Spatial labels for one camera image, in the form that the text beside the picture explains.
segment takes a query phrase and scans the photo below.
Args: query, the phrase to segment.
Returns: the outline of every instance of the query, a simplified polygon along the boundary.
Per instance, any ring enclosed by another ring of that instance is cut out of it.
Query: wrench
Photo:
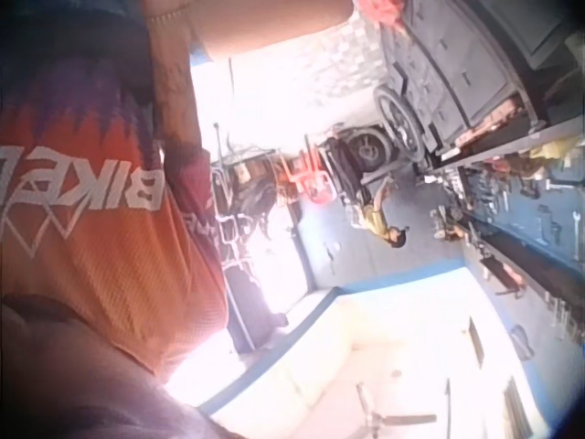
[[[507,190],[502,191],[502,198],[504,199],[504,209],[506,212],[510,211],[510,205],[508,204],[508,192]]]
[[[545,181],[545,189],[547,191],[554,189],[583,189],[585,182],[583,181],[564,181],[564,180],[551,180],[547,178]]]
[[[581,214],[573,210],[573,219],[575,220],[575,261],[580,261],[580,222]]]
[[[548,239],[545,236],[545,228],[542,225],[542,217],[537,217],[537,224],[538,224],[538,234],[540,238],[537,239],[542,245],[548,245]]]

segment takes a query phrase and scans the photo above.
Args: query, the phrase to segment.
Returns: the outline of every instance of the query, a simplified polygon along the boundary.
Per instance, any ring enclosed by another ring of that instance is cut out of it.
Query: person
[[[388,198],[393,185],[395,183],[392,176],[386,176],[374,199],[364,200],[364,205],[359,209],[359,223],[364,229],[389,243],[392,248],[400,249],[406,244],[406,233],[410,228],[406,227],[401,230],[398,227],[389,226],[382,208],[382,204]]]
[[[241,437],[164,388],[228,317],[188,8],[142,1],[154,135],[130,25],[76,11],[66,48],[0,51],[3,437]]]

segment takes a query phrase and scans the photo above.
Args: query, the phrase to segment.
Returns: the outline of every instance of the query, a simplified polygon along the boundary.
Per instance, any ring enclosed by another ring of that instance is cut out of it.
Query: bracelet
[[[179,7],[178,9],[161,14],[160,16],[149,16],[146,18],[147,25],[173,25],[177,19],[184,19],[185,12],[193,5],[193,2],[189,2],[186,5]]]

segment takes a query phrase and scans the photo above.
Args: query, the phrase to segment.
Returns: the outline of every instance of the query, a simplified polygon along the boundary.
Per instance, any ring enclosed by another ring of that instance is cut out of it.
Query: tire
[[[400,152],[413,163],[423,160],[427,151],[422,127],[410,104],[386,85],[374,89],[374,100],[384,128]]]
[[[346,138],[347,146],[363,172],[375,172],[392,160],[394,145],[376,128],[358,128]]]

